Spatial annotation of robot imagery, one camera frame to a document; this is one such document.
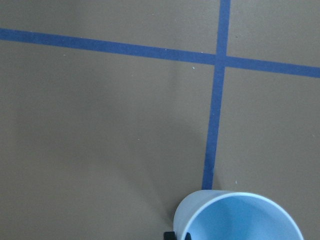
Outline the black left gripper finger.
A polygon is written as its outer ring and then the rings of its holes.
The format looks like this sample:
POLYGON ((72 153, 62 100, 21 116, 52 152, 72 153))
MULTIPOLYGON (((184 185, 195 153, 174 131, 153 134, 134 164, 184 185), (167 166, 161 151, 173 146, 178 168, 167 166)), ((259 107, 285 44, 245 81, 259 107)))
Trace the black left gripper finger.
POLYGON ((174 231, 166 231, 163 233, 163 240, 177 240, 176 234, 174 231))

